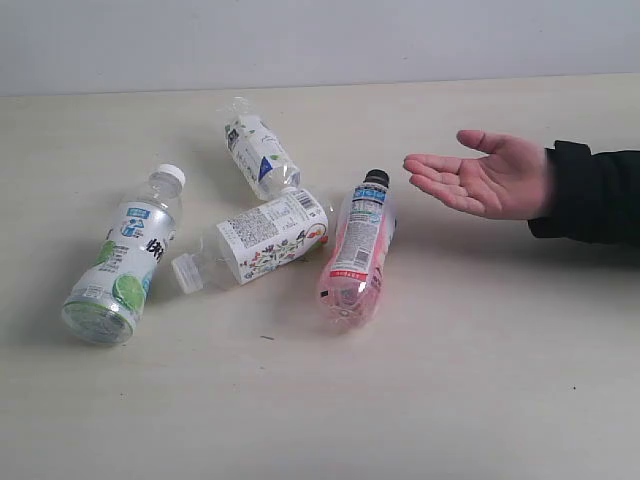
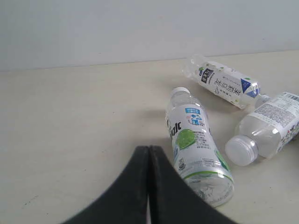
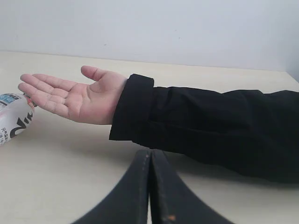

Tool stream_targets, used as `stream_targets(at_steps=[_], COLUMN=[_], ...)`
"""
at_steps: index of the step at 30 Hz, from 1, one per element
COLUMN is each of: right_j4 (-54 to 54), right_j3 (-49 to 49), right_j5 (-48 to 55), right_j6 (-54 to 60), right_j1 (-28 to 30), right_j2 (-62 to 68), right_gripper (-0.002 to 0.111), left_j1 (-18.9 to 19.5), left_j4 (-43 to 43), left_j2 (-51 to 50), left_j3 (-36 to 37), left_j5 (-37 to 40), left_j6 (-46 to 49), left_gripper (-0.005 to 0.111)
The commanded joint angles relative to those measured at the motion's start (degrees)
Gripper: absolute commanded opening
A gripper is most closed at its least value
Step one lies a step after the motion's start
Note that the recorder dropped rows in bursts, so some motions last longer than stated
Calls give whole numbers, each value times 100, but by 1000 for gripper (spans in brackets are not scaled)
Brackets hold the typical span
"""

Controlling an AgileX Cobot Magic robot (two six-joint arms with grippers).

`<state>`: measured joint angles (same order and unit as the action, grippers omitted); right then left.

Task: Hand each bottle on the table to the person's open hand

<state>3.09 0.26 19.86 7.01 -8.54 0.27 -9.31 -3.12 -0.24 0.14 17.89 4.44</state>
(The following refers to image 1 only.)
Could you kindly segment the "person's open hand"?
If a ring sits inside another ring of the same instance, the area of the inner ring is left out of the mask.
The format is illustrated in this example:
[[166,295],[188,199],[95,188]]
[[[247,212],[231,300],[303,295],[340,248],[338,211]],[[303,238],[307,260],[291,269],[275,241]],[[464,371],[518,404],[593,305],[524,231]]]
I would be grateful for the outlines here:
[[461,130],[456,139],[482,155],[410,154],[403,162],[409,182],[445,206],[481,218],[532,220],[546,212],[553,180],[543,147],[482,130]]

